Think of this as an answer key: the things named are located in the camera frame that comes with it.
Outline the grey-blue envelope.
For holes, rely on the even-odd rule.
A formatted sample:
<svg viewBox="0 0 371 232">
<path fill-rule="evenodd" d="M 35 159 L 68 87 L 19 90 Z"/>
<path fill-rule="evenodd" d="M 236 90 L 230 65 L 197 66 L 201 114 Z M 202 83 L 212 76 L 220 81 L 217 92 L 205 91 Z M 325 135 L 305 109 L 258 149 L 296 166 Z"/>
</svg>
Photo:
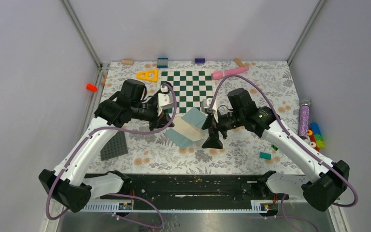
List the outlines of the grey-blue envelope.
<svg viewBox="0 0 371 232">
<path fill-rule="evenodd" d="M 177 117 L 180 117 L 184 121 L 191 124 L 192 126 L 195 126 L 196 128 L 201 129 L 201 127 L 202 127 L 202 125 L 203 125 L 203 123 L 206 119 L 206 114 L 202 113 L 197 108 L 192 108 L 186 114 L 184 114 L 183 116 L 177 116 Z M 180 133 L 176 132 L 173 128 L 168 129 L 164 134 L 175 145 L 177 145 L 181 149 L 188 148 L 188 147 L 192 146 L 194 143 L 196 143 L 196 142 L 193 142 L 193 141 L 185 138 Z"/>
</svg>

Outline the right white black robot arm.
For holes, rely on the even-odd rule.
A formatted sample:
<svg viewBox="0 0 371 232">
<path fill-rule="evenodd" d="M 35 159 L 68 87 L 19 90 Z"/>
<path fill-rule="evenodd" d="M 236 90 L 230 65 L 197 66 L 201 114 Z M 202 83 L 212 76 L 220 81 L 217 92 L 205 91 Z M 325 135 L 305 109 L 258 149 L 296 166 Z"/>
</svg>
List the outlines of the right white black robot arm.
<svg viewBox="0 0 371 232">
<path fill-rule="evenodd" d="M 227 97 L 232 109 L 225 115 L 208 109 L 212 98 L 201 104 L 207 114 L 202 130 L 209 133 L 202 148 L 222 149 L 220 135 L 226 138 L 229 130 L 245 127 L 276 146 L 304 173 L 300 176 L 266 172 L 257 181 L 260 197 L 270 199 L 275 194 L 303 197 L 314 209 L 326 211 L 347 189 L 350 168 L 346 162 L 334 162 L 312 148 L 292 133 L 271 108 L 258 108 L 247 90 L 238 88 Z"/>
</svg>

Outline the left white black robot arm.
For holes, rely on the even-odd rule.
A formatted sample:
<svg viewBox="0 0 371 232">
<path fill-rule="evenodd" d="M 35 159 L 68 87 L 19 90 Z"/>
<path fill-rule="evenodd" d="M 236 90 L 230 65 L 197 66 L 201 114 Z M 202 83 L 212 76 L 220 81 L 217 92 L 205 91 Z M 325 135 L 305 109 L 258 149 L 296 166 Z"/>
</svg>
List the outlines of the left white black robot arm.
<svg viewBox="0 0 371 232">
<path fill-rule="evenodd" d="M 66 158 L 53 170 L 44 169 L 39 181 L 51 199 L 74 213 L 97 197 L 114 194 L 123 199 L 130 194 L 127 178 L 118 171 L 86 178 L 95 157 L 118 133 L 129 133 L 123 126 L 132 119 L 149 122 L 148 131 L 131 131 L 132 134 L 151 135 L 173 127 L 173 117 L 168 109 L 176 111 L 173 86 L 164 83 L 153 96 L 146 96 L 145 83 L 127 79 L 119 91 L 101 102 L 94 112 L 87 130 Z"/>
</svg>

